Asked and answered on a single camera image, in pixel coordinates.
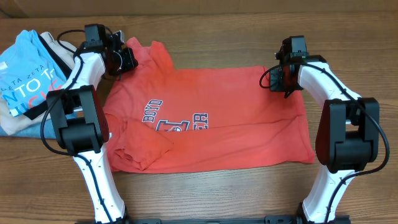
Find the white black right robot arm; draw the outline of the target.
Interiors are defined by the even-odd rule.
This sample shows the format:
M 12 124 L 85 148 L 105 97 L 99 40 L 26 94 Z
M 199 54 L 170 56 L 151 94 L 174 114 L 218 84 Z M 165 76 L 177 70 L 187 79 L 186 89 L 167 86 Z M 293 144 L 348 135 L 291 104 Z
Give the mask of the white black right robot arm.
M 350 223 L 336 215 L 337 206 L 351 181 L 368 172 L 365 167 L 378 155 L 379 103 L 351 91 L 331 71 L 320 55 L 310 55 L 302 35 L 282 41 L 275 53 L 279 64 L 268 69 L 266 86 L 288 98 L 307 90 L 321 106 L 315 140 L 320 168 L 308 196 L 295 215 L 268 215 L 265 223 Z

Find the light blue printed t-shirt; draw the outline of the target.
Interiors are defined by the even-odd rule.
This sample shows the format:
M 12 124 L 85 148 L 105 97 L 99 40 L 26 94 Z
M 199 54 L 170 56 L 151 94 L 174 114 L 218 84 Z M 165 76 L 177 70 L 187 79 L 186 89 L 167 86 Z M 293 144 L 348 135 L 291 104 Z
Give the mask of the light blue printed t-shirt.
M 43 41 L 35 30 L 23 30 L 1 54 L 1 98 L 13 117 L 41 115 L 47 110 L 47 93 L 67 80 Z

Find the blue denim garment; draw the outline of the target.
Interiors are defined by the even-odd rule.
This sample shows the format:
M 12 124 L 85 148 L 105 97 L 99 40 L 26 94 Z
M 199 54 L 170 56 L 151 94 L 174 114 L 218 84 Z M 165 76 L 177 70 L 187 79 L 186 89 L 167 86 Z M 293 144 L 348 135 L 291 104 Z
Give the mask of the blue denim garment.
M 42 115 L 30 120 L 24 115 L 12 117 L 1 115 L 1 136 L 40 138 Z

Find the white beige folded garment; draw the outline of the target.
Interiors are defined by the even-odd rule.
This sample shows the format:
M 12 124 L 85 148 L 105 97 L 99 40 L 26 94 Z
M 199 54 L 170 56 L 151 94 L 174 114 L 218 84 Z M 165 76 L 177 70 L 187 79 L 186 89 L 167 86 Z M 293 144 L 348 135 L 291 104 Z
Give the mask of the white beige folded garment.
M 49 32 L 43 32 L 43 33 L 38 34 L 38 35 L 39 35 L 39 37 L 43 38 L 44 45 L 49 47 L 49 52 L 52 54 L 52 57 L 56 61 L 58 66 L 69 77 L 71 72 L 72 72 L 72 69 L 75 66 L 75 63 L 74 63 L 74 60 L 73 60 L 73 53 L 69 52 L 66 48 L 69 48 L 71 50 L 76 50 L 76 47 L 74 47 L 72 44 L 70 44 L 68 42 L 65 42 L 65 41 L 62 41 L 61 43 L 58 43 L 52 37 L 51 33 L 49 33 Z M 1 98 L 1 115 L 12 116 L 10 114 L 9 110 L 8 110 L 6 101 L 4 99 L 2 99 L 2 98 Z

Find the red polo shirt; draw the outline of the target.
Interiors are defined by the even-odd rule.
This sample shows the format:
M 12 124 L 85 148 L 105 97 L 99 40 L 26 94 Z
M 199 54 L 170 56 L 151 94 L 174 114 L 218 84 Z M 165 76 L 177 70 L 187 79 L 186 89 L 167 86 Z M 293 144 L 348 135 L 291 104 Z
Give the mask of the red polo shirt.
M 259 85 L 263 66 L 177 70 L 164 44 L 128 40 L 139 64 L 116 81 L 104 113 L 113 171 L 181 173 L 311 164 L 302 95 Z

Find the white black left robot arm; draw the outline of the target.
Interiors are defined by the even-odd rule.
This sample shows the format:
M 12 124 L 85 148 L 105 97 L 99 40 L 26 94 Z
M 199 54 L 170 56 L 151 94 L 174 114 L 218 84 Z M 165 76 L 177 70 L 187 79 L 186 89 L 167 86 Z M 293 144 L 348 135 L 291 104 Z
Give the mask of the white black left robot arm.
M 47 93 L 48 109 L 60 155 L 70 156 L 81 170 L 93 202 L 94 223 L 130 223 L 106 155 L 111 138 L 96 89 L 106 74 L 120 77 L 138 66 L 122 31 L 102 24 L 82 30 L 85 41 L 73 53 L 75 66 L 63 87 Z

